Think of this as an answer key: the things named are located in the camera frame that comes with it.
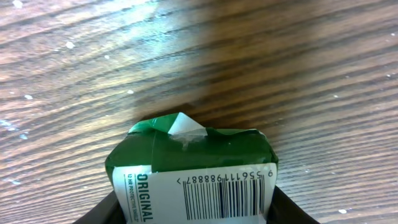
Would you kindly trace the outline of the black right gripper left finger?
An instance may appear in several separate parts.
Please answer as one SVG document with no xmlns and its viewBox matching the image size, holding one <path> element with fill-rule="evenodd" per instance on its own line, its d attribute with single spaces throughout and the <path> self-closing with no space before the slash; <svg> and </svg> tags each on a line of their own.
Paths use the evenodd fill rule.
<svg viewBox="0 0 398 224">
<path fill-rule="evenodd" d="M 126 224 L 122 208 L 114 191 L 73 224 Z"/>
</svg>

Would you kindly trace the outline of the green white soap bar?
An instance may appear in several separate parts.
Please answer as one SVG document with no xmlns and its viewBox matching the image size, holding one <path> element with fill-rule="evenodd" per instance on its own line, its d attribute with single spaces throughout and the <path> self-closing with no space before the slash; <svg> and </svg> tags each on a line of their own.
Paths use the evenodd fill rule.
<svg viewBox="0 0 398 224">
<path fill-rule="evenodd" d="M 105 167 L 128 223 L 265 223 L 277 163 L 256 129 L 175 113 L 136 123 Z"/>
</svg>

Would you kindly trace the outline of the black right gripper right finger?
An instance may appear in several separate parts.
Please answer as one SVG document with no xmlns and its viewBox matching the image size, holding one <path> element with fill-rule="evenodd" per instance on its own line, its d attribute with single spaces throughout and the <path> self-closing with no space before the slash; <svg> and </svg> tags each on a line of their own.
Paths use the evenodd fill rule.
<svg viewBox="0 0 398 224">
<path fill-rule="evenodd" d="M 267 224 L 320 224 L 275 186 Z"/>
</svg>

